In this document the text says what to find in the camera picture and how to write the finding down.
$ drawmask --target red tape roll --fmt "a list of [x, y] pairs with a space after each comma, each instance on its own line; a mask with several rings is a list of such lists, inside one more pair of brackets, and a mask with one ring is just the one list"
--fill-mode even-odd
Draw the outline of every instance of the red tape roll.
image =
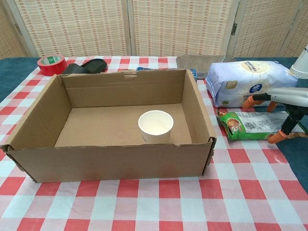
[[45, 76], [61, 74], [67, 67], [65, 58], [61, 54], [46, 55], [38, 60], [38, 66]]

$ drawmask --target white plastic bag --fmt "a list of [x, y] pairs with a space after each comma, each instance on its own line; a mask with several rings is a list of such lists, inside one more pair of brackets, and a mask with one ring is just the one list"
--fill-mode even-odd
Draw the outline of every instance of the white plastic bag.
[[206, 78], [215, 107], [241, 107], [253, 94], [269, 88], [295, 87], [297, 78], [289, 69], [272, 61], [213, 63]]

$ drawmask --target open cardboard box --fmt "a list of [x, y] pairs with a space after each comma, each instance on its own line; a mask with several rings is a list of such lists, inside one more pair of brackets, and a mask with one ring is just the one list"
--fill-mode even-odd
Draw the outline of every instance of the open cardboard box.
[[[138, 118], [171, 114], [170, 142], [145, 144]], [[2, 149], [36, 182], [200, 176], [215, 133], [189, 70], [53, 76]]]

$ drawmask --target red and white checkered tablecloth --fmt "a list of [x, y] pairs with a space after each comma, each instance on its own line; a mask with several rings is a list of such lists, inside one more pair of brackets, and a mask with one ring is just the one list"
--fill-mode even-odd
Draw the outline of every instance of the red and white checkered tablecloth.
[[[71, 57], [108, 72], [176, 68], [176, 57]], [[35, 69], [0, 103], [0, 143], [50, 77]], [[305, 231], [308, 195], [276, 145], [228, 142], [198, 81], [218, 141], [204, 177], [34, 183], [0, 152], [0, 231]]]

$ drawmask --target white paper cup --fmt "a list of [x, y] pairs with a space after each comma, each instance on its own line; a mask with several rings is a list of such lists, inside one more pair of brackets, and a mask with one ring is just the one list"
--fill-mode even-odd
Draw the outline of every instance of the white paper cup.
[[168, 143], [173, 118], [167, 112], [153, 110], [142, 114], [138, 125], [146, 143]]
[[291, 71], [299, 78], [308, 78], [308, 45], [292, 65]]

